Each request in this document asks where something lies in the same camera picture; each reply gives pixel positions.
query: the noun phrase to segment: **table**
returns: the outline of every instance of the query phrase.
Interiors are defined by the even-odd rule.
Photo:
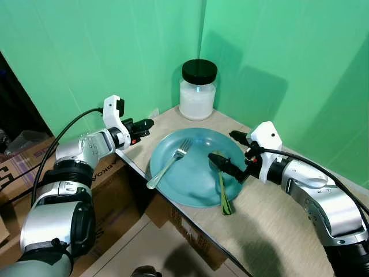
[[[117,151],[146,179],[150,178],[149,161],[153,150],[176,130],[208,128],[225,135],[232,130],[250,130],[218,111],[203,121],[189,121],[181,116],[178,107],[160,114],[154,122],[150,136],[124,152]],[[235,213],[230,216],[222,215],[220,207],[192,208],[171,203],[252,276],[333,276],[305,211],[277,185],[263,184],[249,177],[233,201]]]

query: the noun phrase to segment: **blue plate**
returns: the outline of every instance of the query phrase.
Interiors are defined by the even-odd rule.
[[[161,179],[158,188],[169,199],[186,206],[205,208],[221,204],[217,172],[209,167],[208,154],[218,150],[241,170],[246,168],[241,149],[225,135],[209,129],[191,128],[176,131],[154,150],[150,160],[155,176],[172,158],[186,138],[192,145],[182,159],[176,161]],[[232,176],[222,173],[229,201],[237,197],[242,185]]]

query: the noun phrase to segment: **metal fork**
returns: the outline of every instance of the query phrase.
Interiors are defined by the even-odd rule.
[[[186,138],[183,140],[180,147],[175,151],[173,157],[170,159],[170,161],[167,163],[165,168],[163,168],[158,174],[156,174],[147,184],[146,186],[149,189],[156,188],[157,184],[160,182],[161,178],[164,176],[165,172],[171,167],[171,165],[176,161],[185,156],[187,154],[187,151],[189,150],[191,145],[191,140],[189,138]]]

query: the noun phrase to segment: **black cord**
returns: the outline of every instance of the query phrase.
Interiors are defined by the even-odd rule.
[[[281,151],[281,150],[275,150],[275,149],[267,149],[267,148],[264,148],[264,147],[260,147],[259,148],[259,151],[261,153],[263,152],[268,152],[268,153],[274,153],[274,154],[279,154],[279,155],[283,155],[283,156],[287,156],[287,157],[291,157],[291,158],[294,158],[296,160],[300,160],[304,163],[307,163],[308,165],[310,166],[313,166],[315,167],[316,169],[320,170],[321,172],[323,172],[325,175],[327,175],[329,178],[331,178],[335,183],[336,183],[336,186],[340,189],[342,189],[353,201],[354,203],[360,207],[361,209],[363,209],[363,211],[369,215],[369,209],[368,207],[366,207],[355,195],[352,194],[352,192],[350,192],[350,190],[336,177],[334,176],[331,172],[329,172],[327,169],[321,167],[320,165],[312,162],[311,160],[309,159],[306,159],[304,157],[301,157],[299,155],[295,155],[295,154],[292,154],[292,153],[289,153],[289,152],[285,152],[285,151]],[[362,210],[359,209],[360,211],[360,214],[362,215],[362,218],[363,218],[363,221],[366,225],[366,228],[369,230],[369,224],[367,222],[367,219],[366,217],[363,215],[362,213]]]
[[[61,137],[68,131],[68,129],[75,124],[80,118],[84,117],[85,115],[92,113],[93,111],[98,111],[100,113],[103,113],[103,108],[92,108],[91,110],[85,111],[84,113],[80,114],[79,116],[77,116],[75,119],[73,119],[64,129],[63,131],[60,132],[60,134],[55,138],[55,140],[52,142],[52,144],[49,146],[49,148],[46,151],[46,154],[44,155],[44,158],[41,161],[40,167],[37,171],[35,180],[33,182],[33,187],[32,187],[32,197],[31,197],[31,207],[33,206],[33,204],[36,201],[36,192],[37,192],[37,184],[39,182],[40,176],[41,176],[41,172],[42,169],[45,166],[46,160],[52,155],[52,151],[54,150],[54,148],[57,146],[58,141],[61,139]]]

